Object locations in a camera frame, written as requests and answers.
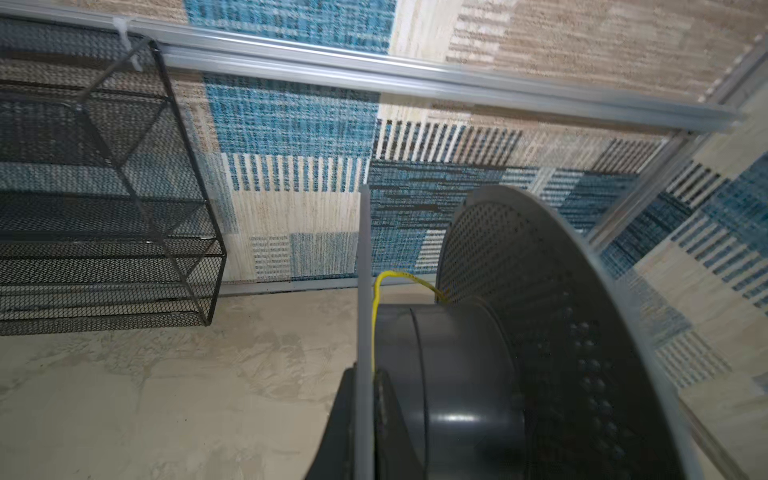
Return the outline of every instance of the perforated gray disc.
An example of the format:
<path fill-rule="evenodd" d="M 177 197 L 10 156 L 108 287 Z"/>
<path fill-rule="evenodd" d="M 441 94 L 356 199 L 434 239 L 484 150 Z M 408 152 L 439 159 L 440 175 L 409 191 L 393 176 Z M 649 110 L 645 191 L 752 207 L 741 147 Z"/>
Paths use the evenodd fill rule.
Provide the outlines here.
<path fill-rule="evenodd" d="M 459 208 L 437 287 L 480 300 L 525 397 L 527 478 L 700 478 L 666 379 L 586 243 L 532 195 L 483 187 Z"/>

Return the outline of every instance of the concrete floor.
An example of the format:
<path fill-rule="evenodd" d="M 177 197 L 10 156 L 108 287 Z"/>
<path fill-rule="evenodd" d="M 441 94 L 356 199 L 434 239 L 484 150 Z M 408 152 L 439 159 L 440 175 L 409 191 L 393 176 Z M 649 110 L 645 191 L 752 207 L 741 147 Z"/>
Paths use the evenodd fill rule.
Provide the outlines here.
<path fill-rule="evenodd" d="M 0 478 L 303 478 L 355 358 L 356 295 L 223 298 L 208 328 L 0 337 Z"/>

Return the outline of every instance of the white cable tie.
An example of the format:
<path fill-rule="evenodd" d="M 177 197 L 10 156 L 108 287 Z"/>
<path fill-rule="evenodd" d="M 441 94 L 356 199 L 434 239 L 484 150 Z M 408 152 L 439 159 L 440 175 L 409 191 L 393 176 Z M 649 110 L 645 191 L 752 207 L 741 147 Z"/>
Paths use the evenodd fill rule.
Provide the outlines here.
<path fill-rule="evenodd" d="M 131 44 L 131 40 L 128 39 L 128 23 L 134 20 L 134 17 L 112 17 L 112 25 L 118 30 L 120 34 L 120 41 L 123 43 L 126 51 L 131 51 L 134 47 Z M 139 65 L 139 59 L 136 55 L 131 55 L 131 64 L 136 71 L 143 71 L 141 65 Z"/>

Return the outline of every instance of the black metal frame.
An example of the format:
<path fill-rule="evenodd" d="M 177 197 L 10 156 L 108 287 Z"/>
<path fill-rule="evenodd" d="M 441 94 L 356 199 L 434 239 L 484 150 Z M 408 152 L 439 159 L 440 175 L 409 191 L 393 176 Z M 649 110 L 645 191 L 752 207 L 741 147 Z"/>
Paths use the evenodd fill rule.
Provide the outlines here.
<path fill-rule="evenodd" d="M 29 22 L 28 19 L 18 19 L 22 20 L 24 22 Z M 35 24 L 45 24 L 45 22 L 34 22 Z M 89 28 L 83 28 L 83 27 L 72 27 L 70 25 L 62 25 L 62 24 L 46 24 L 46 25 L 55 25 L 57 27 L 61 26 L 64 28 L 77 28 L 77 29 L 83 29 L 83 30 L 91 30 L 91 31 L 98 31 L 103 32 L 105 34 L 111 34 L 117 36 L 114 32 L 107 32 L 102 31 L 98 29 L 89 29 Z M 219 288 L 221 285 L 221 280 L 223 276 L 223 270 L 224 270 L 224 264 L 227 257 L 227 251 L 226 247 L 223 243 L 223 238 L 221 236 L 220 229 L 218 227 L 218 224 L 216 222 L 216 219 L 214 217 L 214 212 L 206 191 L 206 188 L 204 186 L 203 178 L 200 173 L 200 168 L 197 165 L 197 162 L 195 160 L 194 152 L 192 145 L 190 143 L 190 139 L 187 136 L 187 132 L 184 129 L 184 124 L 181 120 L 181 115 L 179 111 L 179 107 L 177 105 L 176 99 L 174 97 L 173 88 L 170 83 L 170 78 L 168 75 L 167 68 L 165 66 L 165 63 L 163 61 L 163 57 L 161 54 L 161 51 L 159 47 L 157 46 L 157 43 L 153 41 L 151 38 L 147 37 L 140 37 L 138 35 L 130 35 L 131 39 L 137 40 L 137 42 L 134 44 L 133 48 L 130 51 L 126 51 L 117 61 L 114 61 L 111 65 L 109 65 L 108 68 L 103 70 L 98 77 L 93 80 L 86 88 L 81 89 L 79 87 L 73 87 L 70 85 L 59 85 L 59 84 L 41 84 L 39 82 L 24 82 L 24 81 L 9 81 L 9 80 L 3 80 L 2 76 L 0 75 L 0 101 L 8 102 L 9 104 L 13 105 L 16 102 L 21 103 L 33 103 L 33 104 L 56 104 L 59 106 L 64 106 L 67 109 L 74 112 L 74 117 L 76 118 L 76 123 L 79 126 L 80 129 L 82 129 L 83 132 L 88 137 L 88 140 L 93 143 L 92 146 L 95 146 L 95 150 L 98 152 L 98 163 L 100 167 L 105 167 L 111 169 L 114 174 L 117 176 L 117 179 L 119 180 L 119 183 L 122 185 L 124 190 L 127 192 L 127 196 L 115 196 L 113 194 L 79 194 L 79 193 L 66 193 L 66 192 L 55 192 L 55 193 L 48 193 L 48 192 L 29 192 L 29 191 L 0 191 L 0 197 L 4 197 L 2 205 L 0 205 L 0 220 L 4 220 L 6 218 L 11 218 L 15 220 L 15 222 L 11 222 L 10 228 L 8 227 L 8 223 L 3 221 L 0 224 L 0 287 L 5 288 L 14 288 L 15 286 L 25 286 L 29 288 L 30 286 L 40 286 L 40 287 L 46 287 L 46 286 L 54 286 L 55 288 L 58 288 L 59 290 L 56 290 L 57 292 L 60 292 L 61 294 L 67 293 L 68 286 L 82 286 L 82 285 L 88 285 L 88 281 L 80 281 L 80 282 L 61 282 L 57 281 L 60 280 L 62 276 L 66 276 L 66 273 L 57 272 L 56 279 L 52 280 L 51 282 L 33 282 L 29 283 L 29 278 L 36 278 L 34 274 L 27 275 L 25 272 L 28 272 L 30 269 L 35 268 L 34 263 L 30 263 L 30 267 L 28 269 L 22 268 L 26 264 L 19 263 L 20 261 L 23 262 L 25 260 L 30 260 L 32 262 L 36 262 L 39 264 L 43 264 L 47 260 L 61 260 L 63 263 L 62 265 L 75 265 L 77 262 L 84 262 L 86 260 L 99 262 L 100 260 L 105 259 L 112 259 L 112 260 L 119 260 L 119 259 L 138 259 L 137 261 L 141 261 L 143 259 L 154 259 L 158 262 L 161 262 L 161 259 L 167 260 L 167 262 L 170 264 L 170 268 L 175 272 L 177 279 L 174 283 L 180 284 L 184 292 L 186 292 L 185 298 L 176 297 L 168 299 L 167 297 L 161 297 L 161 298 L 153 298 L 151 296 L 145 298 L 142 295 L 139 295 L 137 298 L 140 298 L 141 300 L 145 300 L 148 302 L 161 302 L 163 300 L 190 300 L 192 304 L 194 305 L 194 313 L 197 314 L 197 317 L 199 319 L 199 322 L 197 324 L 208 326 L 211 324 L 211 321 L 213 319 L 213 314 L 216 306 L 216 301 L 219 293 Z M 162 87 L 164 89 L 164 95 L 152 95 L 152 94 L 146 94 L 142 92 L 136 92 L 136 91 L 123 91 L 123 90 L 115 90 L 110 88 L 100 88 L 100 86 L 103 85 L 103 83 L 113 75 L 116 71 L 119 71 L 121 68 L 128 68 L 131 65 L 131 59 L 134 56 L 137 56 L 137 54 L 144 50 L 148 49 L 148 51 L 151 53 L 151 57 L 154 59 L 154 67 L 157 69 L 157 74 L 159 75 L 159 78 L 162 83 Z M 30 87 L 30 88 L 50 88 L 55 90 L 70 90 L 70 91 L 79 91 L 77 95 L 74 97 L 74 100 L 69 99 L 52 99 L 48 97 L 38 97 L 35 95 L 30 94 L 19 94 L 17 91 L 10 91 L 9 88 L 11 87 Z M 159 104 L 159 107 L 154 112 L 154 115 L 151 117 L 151 121 L 147 123 L 144 128 L 141 131 L 141 134 L 135 139 L 135 141 L 132 143 L 132 145 L 125 151 L 123 154 L 116 154 L 114 153 L 113 149 L 111 148 L 108 140 L 104 137 L 104 135 L 101 133 L 99 127 L 94 124 L 91 114 L 88 110 L 87 101 L 91 99 L 92 95 L 94 93 L 98 94 L 126 94 L 126 98 L 136 98 L 136 97 L 146 97 L 146 98 L 152 98 L 155 97 L 157 100 L 161 101 Z M 140 145 L 142 145 L 142 142 L 144 142 L 147 139 L 147 136 L 149 135 L 152 128 L 158 123 L 158 120 L 160 119 L 161 115 L 166 111 L 167 108 L 170 108 L 170 112 L 172 113 L 175 124 L 178 128 L 178 135 L 180 136 L 180 141 L 183 143 L 184 150 L 186 151 L 186 155 L 189 160 L 189 167 L 192 170 L 192 173 L 194 174 L 194 179 L 197 181 L 197 187 L 199 188 L 199 191 L 196 192 L 199 194 L 199 197 L 194 198 L 193 200 L 190 200 L 188 198 L 162 198 L 162 197 L 143 197 L 137 192 L 137 188 L 133 185 L 131 179 L 128 175 L 126 175 L 126 172 L 124 171 L 124 167 L 126 166 L 126 163 L 128 162 L 129 158 L 131 158 L 131 155 L 139 148 Z M 131 224 L 132 227 L 136 227 L 137 225 L 140 225 L 143 222 L 143 226 L 136 228 L 128 228 L 127 231 L 113 231 L 112 229 L 106 229 L 101 228 L 99 230 L 98 221 L 99 217 L 97 217 L 95 220 L 89 218 L 86 221 L 88 222 L 88 225 L 90 226 L 91 223 L 96 224 L 96 230 L 90 229 L 90 230 L 79 230 L 76 229 L 76 231 L 67 231 L 64 229 L 56 230 L 56 229 L 42 229 L 42 230 L 35 230 L 34 228 L 28 229 L 27 227 L 33 227 L 35 225 L 34 221 L 27 222 L 25 218 L 19 219 L 19 211 L 24 210 L 25 208 L 31 208 L 32 213 L 34 214 L 35 208 L 40 209 L 46 209 L 51 207 L 56 207 L 57 204 L 68 204 L 68 201 L 71 202 L 90 202 L 87 203 L 88 205 L 98 205 L 101 206 L 101 209 L 99 210 L 99 213 L 104 214 L 104 218 L 108 219 L 110 217 L 109 213 L 115 212 L 116 209 L 122 208 L 122 210 L 119 210 L 120 212 L 128 212 L 130 210 L 130 206 L 128 205 L 128 201 L 132 206 L 137 210 L 138 215 L 141 219 L 141 221 L 138 221 L 138 218 L 133 218 L 130 215 L 127 216 L 126 222 L 130 223 L 131 220 L 133 220 L 133 223 Z M 153 213 L 157 213 L 154 210 L 159 210 L 158 205 L 161 207 L 165 207 L 168 211 L 171 213 L 178 213 L 176 210 L 181 210 L 181 214 L 177 214 L 173 217 L 172 221 L 169 222 L 168 225 L 161 225 L 160 222 L 157 221 L 156 215 L 154 216 Z M 213 235 L 210 236 L 184 236 L 184 235 L 174 235 L 174 231 L 184 224 L 185 221 L 189 220 L 192 221 L 193 217 L 199 213 L 200 207 L 205 206 L 205 211 L 207 213 L 207 219 L 206 221 L 210 221 L 210 223 L 207 223 L 207 229 L 212 228 Z M 63 221 L 68 221 L 67 214 L 68 212 L 64 210 L 66 207 L 62 207 L 63 216 L 61 218 Z M 199 243 L 200 248 L 198 253 L 179 253 L 172 248 L 172 246 L 169 246 L 169 243 L 174 241 L 183 242 L 185 240 L 188 240 L 191 243 Z M 104 255 L 104 254 L 92 254 L 92 255 L 74 255 L 72 251 L 76 249 L 85 249 L 91 248 L 92 250 L 110 250 L 110 248 L 113 248 L 113 250 L 130 250 L 130 249 L 138 249 L 138 250 L 147 250 L 147 252 L 142 253 L 139 251 L 135 255 L 127 254 L 125 251 L 117 252 L 116 255 Z M 55 251 L 62 250 L 63 254 L 56 255 Z M 205 258 L 220 258 L 220 263 L 218 265 L 218 271 L 216 273 L 215 278 L 215 285 L 213 288 L 213 291 L 210 295 L 210 303 L 205 307 L 205 305 L 201 302 L 201 296 L 196 291 L 195 287 L 197 284 L 193 282 L 191 279 L 192 274 L 196 271 L 196 268 L 200 265 L 200 262 L 203 261 Z M 194 259 L 191 265 L 186 265 L 185 267 L 182 267 L 180 265 L 179 259 L 181 258 L 191 258 Z M 164 268 L 159 263 L 155 262 L 155 269 Z M 119 281 L 117 282 L 105 282 L 104 287 L 106 290 L 114 289 L 116 285 L 118 285 Z M 141 278 L 136 279 L 136 283 L 132 284 L 132 288 L 135 288 L 136 286 L 146 286 L 146 285 L 152 285 L 152 282 L 146 282 L 142 281 Z M 162 287 L 167 285 L 167 283 L 161 283 L 157 282 L 156 285 L 158 287 Z M 6 293 L 8 291 L 3 291 L 0 293 L 2 297 L 9 298 L 13 297 L 14 295 L 17 296 L 23 296 L 25 295 L 25 292 L 28 292 L 31 290 L 20 290 L 19 293 L 13 293 L 11 290 L 11 294 L 6 296 Z M 164 291 L 163 288 L 158 288 L 158 295 L 160 295 L 159 292 Z M 139 300 L 130 300 L 131 295 L 122 296 L 122 300 L 126 300 L 128 298 L 129 300 L 126 300 L 127 303 L 131 303 L 131 301 L 135 303 L 140 303 Z M 97 306 L 100 303 L 88 303 L 87 306 Z M 119 304 L 118 301 L 115 301 L 113 303 L 109 304 Z M 55 308 L 72 308 L 72 305 L 54 305 L 54 306 L 42 306 L 44 309 L 55 309 Z M 126 313 L 118 314 L 118 315 L 95 315 L 95 316 L 75 316 L 75 317 L 62 317 L 62 318 L 56 318 L 56 317 L 32 317 L 29 316 L 29 309 L 26 309 L 27 317 L 25 319 L 18 319 L 14 318 L 14 307 L 13 303 L 9 302 L 3 302 L 2 298 L 0 298 L 0 335 L 13 335 L 13 334 L 19 334 L 19 333 L 42 333 L 42 332 L 51 332 L 51 331 L 60 331 L 60 332 L 69 332 L 69 331 L 82 331 L 82 330 L 91 330 L 91 329 L 102 329 L 104 328 L 104 325 L 107 325 L 109 329 L 111 328 L 135 328 L 136 322 L 133 322 L 126 326 L 121 326 L 119 323 L 119 318 L 121 316 L 130 316 L 131 318 L 140 318 L 141 321 L 139 322 L 141 326 L 171 326 L 171 325 L 177 325 L 179 323 L 176 323 L 174 321 L 169 320 L 163 320 L 163 318 L 167 318 L 169 315 L 171 317 L 175 313 L 173 310 L 171 311 L 156 311 L 156 312 L 150 312 L 150 313 L 132 313 L 130 309 Z M 152 316 L 157 317 L 157 322 L 153 322 L 151 320 Z M 84 320 L 83 323 L 78 323 L 77 321 L 73 321 L 77 318 L 82 318 Z M 40 323 L 41 320 L 49 320 L 47 323 Z M 61 320 L 62 323 L 60 326 L 56 326 L 56 320 Z"/>

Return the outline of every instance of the mesh panel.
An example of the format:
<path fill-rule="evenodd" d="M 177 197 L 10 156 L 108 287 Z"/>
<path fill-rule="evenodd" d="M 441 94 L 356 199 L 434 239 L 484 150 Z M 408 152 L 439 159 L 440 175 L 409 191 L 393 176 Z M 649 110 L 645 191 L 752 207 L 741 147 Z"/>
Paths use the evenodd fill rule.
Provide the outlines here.
<path fill-rule="evenodd" d="M 210 323 L 226 253 L 167 72 L 130 40 L 0 18 L 0 335 Z"/>
<path fill-rule="evenodd" d="M 533 197 L 479 192 L 445 235 L 437 284 L 499 318 L 521 373 L 530 478 L 681 476 L 654 388 L 579 246 Z"/>

